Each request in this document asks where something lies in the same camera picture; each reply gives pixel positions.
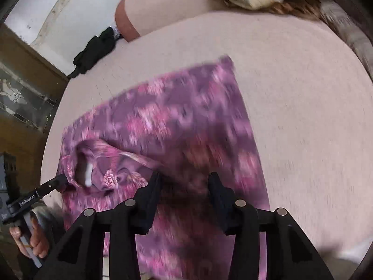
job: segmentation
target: floral shirt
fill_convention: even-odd
[[[91,183],[82,165],[91,163]],[[65,227],[86,208],[114,208],[147,185],[159,169],[164,182],[153,227],[136,236],[141,271],[158,277],[227,279],[234,236],[217,225],[208,200],[207,176],[257,208],[269,201],[245,105],[229,57],[164,74],[92,109],[62,137],[58,173],[69,186],[62,193]],[[260,279],[265,279],[261,237]],[[109,249],[108,236],[104,253]]]

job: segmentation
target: black cloth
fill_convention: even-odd
[[[74,58],[75,70],[68,75],[68,78],[75,78],[79,74],[85,74],[90,70],[98,60],[112,52],[115,48],[114,31],[108,27],[99,37],[93,37],[85,47]]]

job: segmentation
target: silver screw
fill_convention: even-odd
[[[246,201],[245,200],[242,200],[242,199],[238,199],[238,200],[236,200],[236,205],[238,206],[238,207],[245,207],[246,206]]]
[[[285,208],[280,207],[280,208],[277,209],[277,213],[278,213],[280,216],[286,216],[287,213],[288,213],[288,211],[287,211]]]
[[[87,209],[84,211],[83,214],[84,214],[86,217],[89,217],[89,216],[92,216],[93,213],[94,213],[93,208],[87,208]]]
[[[128,207],[132,207],[136,204],[136,201],[135,199],[127,199],[124,204]]]

